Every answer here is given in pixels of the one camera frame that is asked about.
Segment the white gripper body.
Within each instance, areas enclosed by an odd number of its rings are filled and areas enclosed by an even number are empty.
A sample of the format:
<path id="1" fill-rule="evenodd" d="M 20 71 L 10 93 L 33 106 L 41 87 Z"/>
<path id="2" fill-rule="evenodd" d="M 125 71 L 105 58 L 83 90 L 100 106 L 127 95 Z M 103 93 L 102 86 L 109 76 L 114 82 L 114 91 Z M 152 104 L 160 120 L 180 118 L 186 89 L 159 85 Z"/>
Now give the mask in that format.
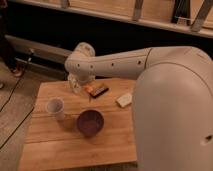
<path id="1" fill-rule="evenodd" d="M 94 76 L 88 76 L 88 77 L 75 77 L 75 80 L 77 83 L 81 86 L 86 85 L 88 83 L 91 83 L 92 81 L 95 80 Z"/>

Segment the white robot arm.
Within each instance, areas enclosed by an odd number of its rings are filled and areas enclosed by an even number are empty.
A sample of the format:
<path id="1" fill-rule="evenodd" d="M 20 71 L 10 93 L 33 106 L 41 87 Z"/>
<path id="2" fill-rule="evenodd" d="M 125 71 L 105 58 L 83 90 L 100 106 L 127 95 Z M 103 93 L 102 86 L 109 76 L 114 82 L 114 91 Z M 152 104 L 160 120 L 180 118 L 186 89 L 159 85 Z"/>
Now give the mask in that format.
<path id="1" fill-rule="evenodd" d="M 79 44 L 65 68 L 80 77 L 136 81 L 132 113 L 140 171 L 213 171 L 213 59 L 193 46 L 96 57 Z"/>

